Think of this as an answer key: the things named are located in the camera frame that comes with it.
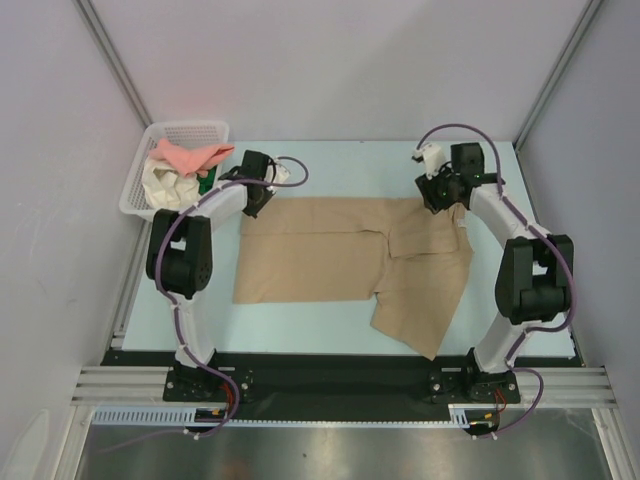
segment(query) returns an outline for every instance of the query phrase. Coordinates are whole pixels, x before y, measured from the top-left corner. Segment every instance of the white wall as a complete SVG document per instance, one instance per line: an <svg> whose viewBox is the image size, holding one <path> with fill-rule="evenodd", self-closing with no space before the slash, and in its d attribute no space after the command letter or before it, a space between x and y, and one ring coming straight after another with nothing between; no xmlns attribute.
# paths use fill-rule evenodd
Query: white wall
<svg viewBox="0 0 640 480"><path fill-rule="evenodd" d="M585 3L95 0L154 119L235 140L513 140Z"/></svg>
<svg viewBox="0 0 640 480"><path fill-rule="evenodd" d="M573 237L578 340L640 446L640 2L608 2L523 151L541 219Z"/></svg>
<svg viewBox="0 0 640 480"><path fill-rule="evenodd" d="M0 469L42 408L50 467L136 235L117 198L141 127L69 0L6 3L0 63Z"/></svg>

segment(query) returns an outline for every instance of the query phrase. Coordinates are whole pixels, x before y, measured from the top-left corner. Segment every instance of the folded garment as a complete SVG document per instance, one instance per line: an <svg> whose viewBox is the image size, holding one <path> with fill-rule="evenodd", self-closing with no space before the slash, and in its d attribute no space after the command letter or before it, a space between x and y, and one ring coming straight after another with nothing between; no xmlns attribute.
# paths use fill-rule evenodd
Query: folded garment
<svg viewBox="0 0 640 480"><path fill-rule="evenodd" d="M467 283L465 211L433 215L418 198L273 199L243 221L234 301L376 294L372 326L432 359Z"/></svg>
<svg viewBox="0 0 640 480"><path fill-rule="evenodd" d="M163 160L147 158L142 170L144 197L152 208L180 210L199 198L200 183L195 174L184 177Z"/></svg>
<svg viewBox="0 0 640 480"><path fill-rule="evenodd" d="M161 138L158 146L149 152L149 157L154 160L166 160L183 177L196 172L201 177L206 177L207 171L222 163L233 153L233 149L233 145L221 143L187 150L173 145L166 138Z"/></svg>

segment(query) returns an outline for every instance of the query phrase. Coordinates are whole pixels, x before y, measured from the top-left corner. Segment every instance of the laundry basket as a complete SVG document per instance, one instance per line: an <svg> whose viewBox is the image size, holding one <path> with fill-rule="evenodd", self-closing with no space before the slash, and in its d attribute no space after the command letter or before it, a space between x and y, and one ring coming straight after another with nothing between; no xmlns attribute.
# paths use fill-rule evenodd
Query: laundry basket
<svg viewBox="0 0 640 480"><path fill-rule="evenodd" d="M131 170L120 196L120 211L127 215L138 215L152 222L156 210L147 204L142 186L142 170L149 150L155 148L161 138L168 139L174 145L185 148L198 148L215 143L226 143L229 139L229 125L220 121L186 120L179 122L161 122L149 125L145 130L138 151L133 159ZM221 168L216 170L216 180Z"/></svg>

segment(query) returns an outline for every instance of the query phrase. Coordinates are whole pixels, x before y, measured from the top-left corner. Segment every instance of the table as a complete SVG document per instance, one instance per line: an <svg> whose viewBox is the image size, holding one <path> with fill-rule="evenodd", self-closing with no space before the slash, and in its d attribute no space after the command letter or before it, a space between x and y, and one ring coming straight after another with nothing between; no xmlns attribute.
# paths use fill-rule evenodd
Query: table
<svg viewBox="0 0 640 480"><path fill-rule="evenodd" d="M449 152L451 142L442 142ZM411 161L415 142L404 141L296 141L237 142L228 170L247 149L299 158L309 167L309 181L298 188L281 189L280 197L416 197L414 179L423 166ZM487 172L495 171L488 146ZM524 180L513 147L499 142L503 177L512 199L532 215ZM293 181L301 172L291 166ZM208 325L219 351L251 353L332 353L416 355L405 344L386 337L369 325L375 297L367 301L234 305L241 215L229 219L213 235L214 274L201 301L210 312ZM493 321L497 307L494 284L502 249L487 227L471 213L465 218L474 250L469 281L438 355L464 355L477 345ZM130 314L123 350L175 350L167 301L140 271L141 280ZM551 325L561 323L560 316ZM535 334L522 355L573 357L567 331Z"/></svg>

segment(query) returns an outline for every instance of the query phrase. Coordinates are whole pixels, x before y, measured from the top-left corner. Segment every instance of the brown cloth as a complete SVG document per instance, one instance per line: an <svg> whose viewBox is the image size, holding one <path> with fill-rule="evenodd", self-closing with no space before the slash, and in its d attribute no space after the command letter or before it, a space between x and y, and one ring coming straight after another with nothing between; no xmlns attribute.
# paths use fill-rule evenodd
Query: brown cloth
<svg viewBox="0 0 640 480"><path fill-rule="evenodd" d="M419 198L271 200L243 222L234 302L375 293L372 326L433 359L469 274L464 214L456 205L433 215Z"/></svg>

